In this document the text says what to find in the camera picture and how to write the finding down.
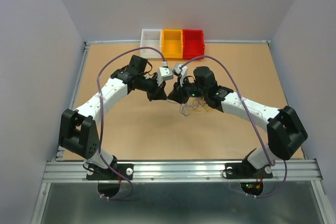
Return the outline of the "aluminium front rail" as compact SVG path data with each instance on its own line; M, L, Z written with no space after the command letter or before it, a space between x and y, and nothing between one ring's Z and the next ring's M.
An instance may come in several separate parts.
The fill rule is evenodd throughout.
M227 160L212 161L132 161L134 184L140 183L217 183L217 182L254 182L252 179L226 179L222 172ZM83 162L48 162L45 166L44 183L89 183ZM292 159L287 161L286 181L323 180L318 162L314 159Z

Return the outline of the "white plastic bin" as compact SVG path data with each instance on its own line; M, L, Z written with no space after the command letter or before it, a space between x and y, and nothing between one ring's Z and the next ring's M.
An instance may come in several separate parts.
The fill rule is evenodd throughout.
M152 47L161 51L161 42L161 29L142 29L140 47ZM140 56L146 59L161 59L160 54L151 49L141 49Z

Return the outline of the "yellow plastic bin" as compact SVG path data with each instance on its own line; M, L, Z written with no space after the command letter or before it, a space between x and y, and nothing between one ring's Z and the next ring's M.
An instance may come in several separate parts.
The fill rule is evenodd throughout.
M181 29L163 29L162 53L166 59L183 58L183 32Z

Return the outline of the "red plastic bin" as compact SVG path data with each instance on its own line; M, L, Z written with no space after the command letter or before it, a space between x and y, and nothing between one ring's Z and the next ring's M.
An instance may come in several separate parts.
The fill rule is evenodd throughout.
M183 29L183 59L190 60L205 52L204 33L202 30Z

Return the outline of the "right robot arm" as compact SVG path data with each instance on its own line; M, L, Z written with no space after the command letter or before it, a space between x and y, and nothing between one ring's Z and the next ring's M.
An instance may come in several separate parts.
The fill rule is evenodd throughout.
M262 128L267 133L268 143L262 143L237 168L232 168L235 174L253 177L278 159L287 161L308 138L298 114L290 106L279 109L243 98L232 89L218 85L209 67L195 68L194 82L189 82L187 67L181 64L173 72L178 79L168 99L185 104L189 98L201 98L212 109L249 121L255 130Z

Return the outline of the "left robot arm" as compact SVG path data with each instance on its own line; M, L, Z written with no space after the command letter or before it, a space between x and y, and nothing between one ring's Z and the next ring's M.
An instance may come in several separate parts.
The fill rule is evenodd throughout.
M149 101L166 100L166 80L171 79L172 70L166 61L152 77L146 76L148 60L136 55L128 65L116 70L99 91L75 110L66 109L61 115L59 146L81 156L99 167L99 173L106 179L117 172L116 157L101 147L104 116L121 99L133 90L146 92Z

